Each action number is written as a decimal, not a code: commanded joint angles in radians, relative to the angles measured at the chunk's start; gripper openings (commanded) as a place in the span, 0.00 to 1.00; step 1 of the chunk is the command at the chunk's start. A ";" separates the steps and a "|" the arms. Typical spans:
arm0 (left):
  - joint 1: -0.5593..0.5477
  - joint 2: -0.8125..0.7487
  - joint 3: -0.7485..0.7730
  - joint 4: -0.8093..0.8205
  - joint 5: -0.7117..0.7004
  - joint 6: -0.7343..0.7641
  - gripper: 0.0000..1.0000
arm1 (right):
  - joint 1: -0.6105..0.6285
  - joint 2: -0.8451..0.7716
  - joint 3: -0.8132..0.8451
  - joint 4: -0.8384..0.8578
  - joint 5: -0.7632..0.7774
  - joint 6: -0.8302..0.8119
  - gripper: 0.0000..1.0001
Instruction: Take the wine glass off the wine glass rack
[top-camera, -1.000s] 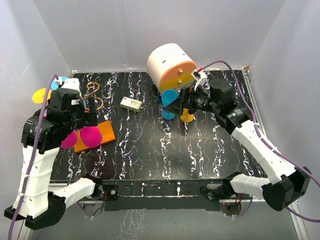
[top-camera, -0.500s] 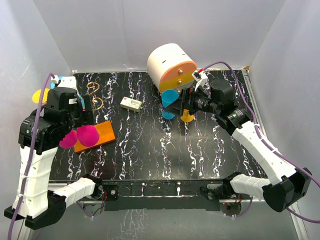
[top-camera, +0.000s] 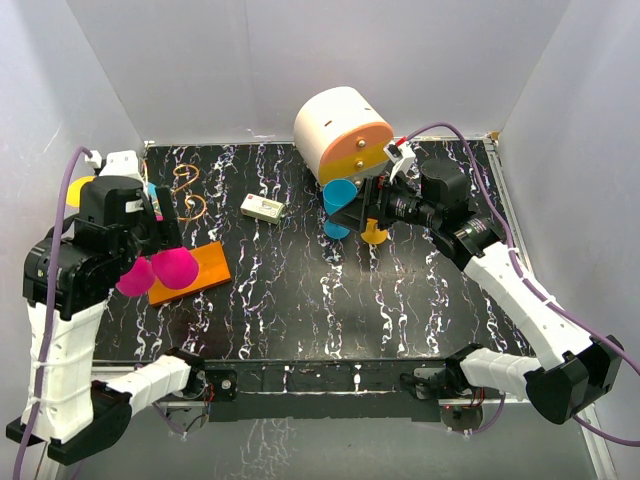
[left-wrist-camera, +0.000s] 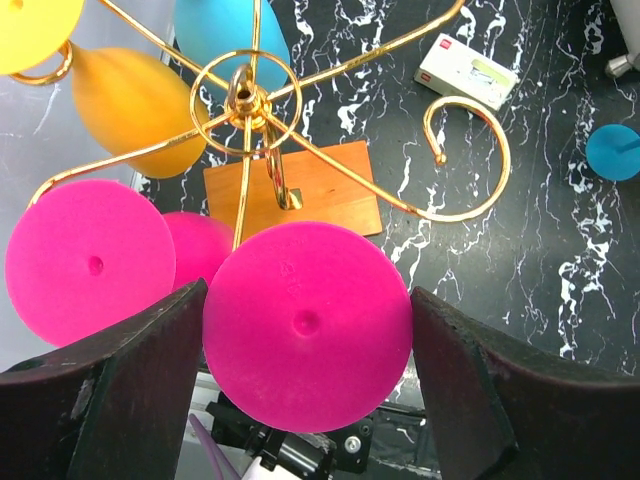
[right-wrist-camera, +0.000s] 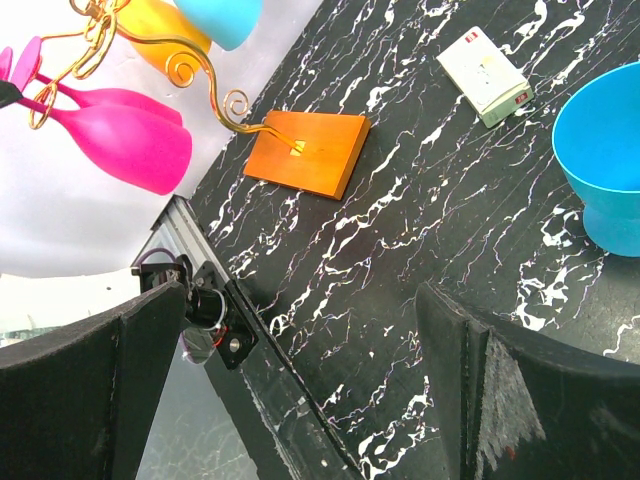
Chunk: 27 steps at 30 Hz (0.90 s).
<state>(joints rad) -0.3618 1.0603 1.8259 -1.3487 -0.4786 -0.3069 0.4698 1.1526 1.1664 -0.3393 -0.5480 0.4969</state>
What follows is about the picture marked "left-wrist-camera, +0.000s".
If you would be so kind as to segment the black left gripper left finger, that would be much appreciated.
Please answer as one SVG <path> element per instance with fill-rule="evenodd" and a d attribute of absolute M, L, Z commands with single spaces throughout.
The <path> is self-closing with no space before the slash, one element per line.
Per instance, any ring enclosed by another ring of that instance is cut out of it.
<path fill-rule="evenodd" d="M 4 479 L 171 479 L 200 364 L 193 282 L 1 374 Z"/>

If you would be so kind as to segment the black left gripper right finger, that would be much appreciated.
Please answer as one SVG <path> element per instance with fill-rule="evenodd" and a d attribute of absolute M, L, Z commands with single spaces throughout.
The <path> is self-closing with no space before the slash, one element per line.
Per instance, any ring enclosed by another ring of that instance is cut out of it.
<path fill-rule="evenodd" d="M 444 479 L 636 479 L 639 380 L 567 360 L 411 293 Z"/>

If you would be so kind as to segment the pink wine glass front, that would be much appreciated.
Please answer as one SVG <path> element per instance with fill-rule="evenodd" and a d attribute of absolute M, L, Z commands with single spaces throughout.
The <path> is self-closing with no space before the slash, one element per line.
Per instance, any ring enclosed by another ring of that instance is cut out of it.
<path fill-rule="evenodd" d="M 269 228 L 210 284 L 203 347 L 242 412 L 295 433 L 346 427 L 401 379 L 412 308 L 395 265 L 369 240 L 322 222 Z"/>

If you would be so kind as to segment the blue wine glass front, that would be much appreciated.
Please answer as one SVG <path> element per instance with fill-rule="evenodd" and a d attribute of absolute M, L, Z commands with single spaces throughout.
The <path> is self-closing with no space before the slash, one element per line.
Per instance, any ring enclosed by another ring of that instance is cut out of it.
<path fill-rule="evenodd" d="M 639 173 L 639 133 L 622 124 L 596 129 L 586 144 L 586 160 L 606 180 L 633 178 Z"/>

